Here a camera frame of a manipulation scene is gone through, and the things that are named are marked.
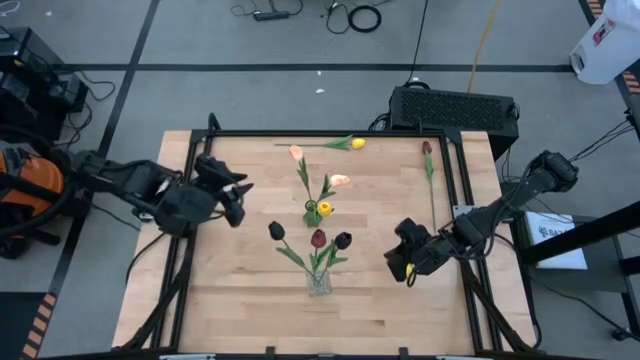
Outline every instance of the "green leaf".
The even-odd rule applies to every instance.
[[[346,151],[351,150],[349,146],[347,146],[347,144],[326,144],[325,146],[328,148],[337,149],[337,150],[346,150]]]
[[[325,146],[327,146],[327,145],[336,145],[336,144],[346,144],[349,140],[351,140],[352,137],[353,137],[353,135],[347,135],[347,136],[345,136],[343,138],[330,141],[330,142],[326,143]]]
[[[302,170],[298,170],[298,175],[300,175],[300,179],[302,180],[304,187],[309,190],[309,176],[307,175],[307,173],[303,172]]]
[[[291,261],[293,261],[294,263],[296,263],[298,266],[304,267],[304,261],[302,261],[302,258],[300,256],[298,256],[298,254],[296,254],[293,250],[289,249],[289,248],[276,248],[276,251],[279,252],[280,254],[288,257]]]
[[[329,184],[329,176],[324,174],[324,183],[322,184],[322,192],[321,194],[326,193],[331,188],[331,184]]]
[[[343,138],[330,141],[330,142],[324,144],[324,146],[326,146],[328,148],[332,148],[332,149],[339,149],[339,150],[347,150],[347,151],[349,151],[351,149],[349,148],[349,146],[347,146],[347,143],[349,142],[349,140],[351,140],[352,137],[353,137],[353,135],[348,135],[348,136],[345,136]]]
[[[318,202],[328,198],[329,196],[333,196],[335,194],[336,194],[335,191],[329,191],[329,192],[326,192],[326,193],[322,193],[322,194],[320,194],[320,197],[318,198]]]
[[[322,261],[324,260],[324,258],[327,257],[327,255],[329,255],[329,253],[331,252],[331,249],[334,247],[333,243],[329,244],[329,246],[325,247],[324,249],[322,249],[322,251],[320,252],[320,254],[318,254],[318,257],[316,257],[316,265],[313,268],[313,272],[315,273],[316,270],[320,267],[320,265],[322,265]]]
[[[427,177],[429,181],[433,181],[433,162],[431,160],[431,154],[426,153],[426,161],[427,161]]]
[[[331,262],[329,263],[329,267],[333,266],[333,265],[337,265],[340,264],[341,262],[345,262],[349,260],[348,258],[333,258],[331,259]]]

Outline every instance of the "clear vase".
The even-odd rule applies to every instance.
[[[318,271],[315,277],[307,273],[307,287],[309,288],[309,296],[311,297],[331,294],[331,277],[329,276],[329,271]]]

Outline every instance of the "wooden tabletop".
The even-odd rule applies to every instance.
[[[166,132],[158,161],[182,169],[190,133]],[[325,174],[343,174],[349,185],[335,188],[329,200],[336,209],[321,228],[334,237],[353,235],[343,256],[349,261],[330,270],[333,293],[308,296],[304,270],[278,254],[267,225],[281,223],[288,243],[307,258],[314,229],[302,221],[308,199],[287,147],[276,143],[322,143],[323,138],[217,137],[212,154],[238,173],[248,174],[255,187],[245,197],[246,217],[232,229],[224,220],[201,225],[187,297],[181,352],[264,353],[275,346],[280,354],[472,354],[460,271],[451,260],[413,288],[396,283],[384,252],[399,243],[395,226],[407,217],[433,231],[429,186],[421,154],[423,138],[371,138],[361,150],[304,147],[311,191],[322,187]],[[451,220],[451,209],[437,139],[433,145],[436,224]],[[500,194],[495,165],[485,133],[463,133],[464,150],[477,205]],[[462,189],[455,162],[457,194]],[[501,225],[498,233],[509,236]],[[137,251],[159,234],[144,225]],[[143,255],[131,272],[114,346],[126,342],[156,305],[168,251],[168,239]],[[496,246],[487,260],[496,305],[523,340],[535,342],[531,318],[513,252]],[[479,305],[479,316],[486,324]],[[163,344],[173,307],[167,313]],[[490,347],[483,326],[485,347]]]

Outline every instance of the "black box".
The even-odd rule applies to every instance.
[[[519,111],[513,98],[396,87],[391,130],[444,130],[460,141],[461,131],[486,131],[494,161],[518,139]]]

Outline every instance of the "gray floor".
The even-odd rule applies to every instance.
[[[305,10],[299,17],[267,23],[232,16],[229,7],[239,1],[162,0],[141,63],[409,63],[422,7],[417,0],[393,0],[380,7],[384,18],[378,31],[335,36],[324,27],[320,0],[304,0]],[[266,9],[266,1],[256,1]],[[277,3],[283,9],[297,5],[295,0]],[[32,27],[67,63],[126,64],[149,4],[150,0],[23,0],[17,12],[0,20],[3,26]],[[492,5],[492,0],[429,1],[418,61],[470,64]],[[333,20],[339,27],[344,19]],[[508,0],[480,63],[565,64],[587,28],[577,0]],[[114,81],[119,87],[124,73],[87,75]],[[109,157],[154,159],[165,130],[202,128],[211,111],[227,129],[363,129],[386,110],[393,86],[403,83],[407,75],[137,72]],[[432,88],[453,91],[466,90],[469,79],[464,72],[415,76]],[[94,88],[98,93],[107,91]],[[512,174],[522,171],[544,149],[573,155],[624,119],[624,103],[615,85],[588,86],[566,73],[479,73],[474,91],[513,96],[521,106],[521,137],[513,148]],[[101,103],[90,102],[94,120],[76,149],[97,148],[114,101],[115,95]],[[580,181],[572,191],[543,199],[557,211],[590,216],[628,205],[640,197],[635,186],[640,183],[635,156],[639,150],[636,138],[622,136],[579,164]],[[97,196],[95,201],[131,219],[121,202],[109,196]],[[56,227],[64,232],[68,224]],[[101,213],[90,215],[41,355],[110,347],[136,236]],[[625,237],[622,246],[628,256],[640,253],[637,239]],[[36,245],[19,261],[0,261],[0,273],[20,274],[19,278],[0,277],[0,290],[46,291],[61,249]],[[634,283],[640,288],[638,279]],[[624,324],[619,296],[566,291]],[[575,302],[538,287],[534,298],[543,330],[542,349],[552,354],[628,359],[640,350],[637,343],[610,339],[611,329]]]

